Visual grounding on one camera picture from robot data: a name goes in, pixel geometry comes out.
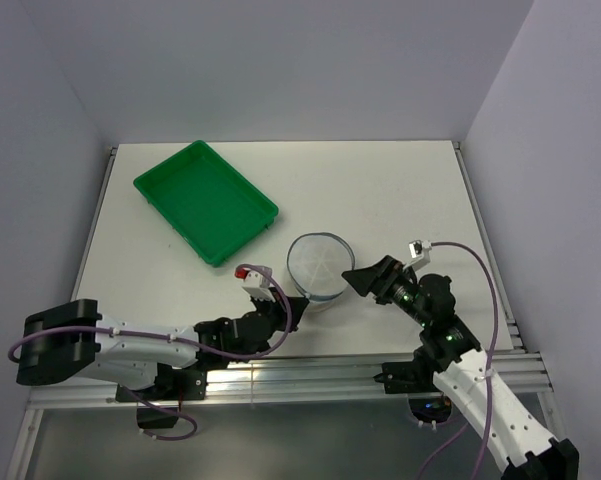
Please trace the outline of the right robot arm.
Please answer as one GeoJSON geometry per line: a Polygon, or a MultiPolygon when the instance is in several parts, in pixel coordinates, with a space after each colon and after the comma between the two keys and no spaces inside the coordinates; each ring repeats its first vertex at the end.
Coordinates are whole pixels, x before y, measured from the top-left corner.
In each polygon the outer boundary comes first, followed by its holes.
{"type": "Polygon", "coordinates": [[[385,362],[375,376],[386,393],[441,392],[480,434],[505,479],[577,478],[578,450],[537,421],[492,369],[455,312],[449,277],[418,277],[391,256],[342,277],[358,295],[398,307],[422,328],[412,360],[385,362]]]}

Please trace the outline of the aluminium frame rail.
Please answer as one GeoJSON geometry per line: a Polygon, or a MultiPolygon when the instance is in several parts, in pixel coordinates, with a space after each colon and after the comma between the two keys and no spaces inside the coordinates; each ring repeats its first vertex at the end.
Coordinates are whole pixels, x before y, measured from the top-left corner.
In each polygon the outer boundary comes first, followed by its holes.
{"type": "MultiPolygon", "coordinates": [[[[407,361],[410,355],[361,355],[275,358],[231,364],[207,375],[203,405],[375,400],[386,398],[373,380],[384,362],[407,361]]],[[[121,407],[116,386],[71,379],[34,387],[27,407],[38,410],[121,407]]]]}

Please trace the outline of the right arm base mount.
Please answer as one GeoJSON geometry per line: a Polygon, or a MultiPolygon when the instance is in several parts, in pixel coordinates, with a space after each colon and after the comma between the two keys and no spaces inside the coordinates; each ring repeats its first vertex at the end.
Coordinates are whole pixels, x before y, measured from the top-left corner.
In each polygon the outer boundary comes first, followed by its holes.
{"type": "Polygon", "coordinates": [[[384,392],[393,394],[425,394],[439,392],[433,383],[435,370],[423,360],[385,362],[373,379],[384,392]]]}

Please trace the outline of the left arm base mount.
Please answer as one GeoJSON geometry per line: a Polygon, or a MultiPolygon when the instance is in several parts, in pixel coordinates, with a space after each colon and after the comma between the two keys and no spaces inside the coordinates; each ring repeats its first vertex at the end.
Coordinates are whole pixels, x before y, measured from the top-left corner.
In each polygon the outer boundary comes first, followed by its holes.
{"type": "MultiPolygon", "coordinates": [[[[124,387],[118,385],[115,401],[118,403],[132,403],[135,402],[133,395],[136,394],[139,398],[152,404],[176,401],[177,407],[171,408],[171,411],[180,412],[184,401],[204,399],[206,378],[207,374],[205,372],[195,368],[176,369],[165,364],[159,364],[152,386],[127,391],[124,387]]],[[[140,428],[148,428],[149,430],[171,429],[177,422],[174,415],[159,413],[143,404],[136,409],[136,420],[140,428]]]]}

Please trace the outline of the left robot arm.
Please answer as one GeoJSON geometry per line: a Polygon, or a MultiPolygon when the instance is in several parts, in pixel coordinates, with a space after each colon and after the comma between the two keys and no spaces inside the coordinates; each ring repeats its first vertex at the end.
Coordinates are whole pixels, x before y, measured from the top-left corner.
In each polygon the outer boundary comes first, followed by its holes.
{"type": "Polygon", "coordinates": [[[297,330],[309,305],[306,298],[276,293],[251,302],[253,310],[239,318],[167,328],[134,327],[101,314],[97,301],[80,299],[27,317],[23,337],[8,356],[18,366],[19,385],[82,377],[163,399],[182,371],[222,370],[272,353],[297,330]]]}

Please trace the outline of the green plastic tray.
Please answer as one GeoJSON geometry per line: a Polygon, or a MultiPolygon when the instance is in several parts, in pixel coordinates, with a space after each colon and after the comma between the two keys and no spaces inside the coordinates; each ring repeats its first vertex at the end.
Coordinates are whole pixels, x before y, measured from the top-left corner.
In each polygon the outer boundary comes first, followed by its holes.
{"type": "Polygon", "coordinates": [[[279,207],[198,140],[136,177],[134,187],[212,267],[268,229],[279,207]]]}

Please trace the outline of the white mesh laundry bag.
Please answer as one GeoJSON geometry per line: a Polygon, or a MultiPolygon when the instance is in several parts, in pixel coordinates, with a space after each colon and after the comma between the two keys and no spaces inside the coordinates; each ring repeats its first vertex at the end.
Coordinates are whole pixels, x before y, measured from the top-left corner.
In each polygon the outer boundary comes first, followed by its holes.
{"type": "Polygon", "coordinates": [[[286,270],[295,290],[309,301],[309,311],[329,308],[348,284],[342,273],[353,270],[356,257],[350,245],[330,232],[300,235],[290,245],[286,270]]]}

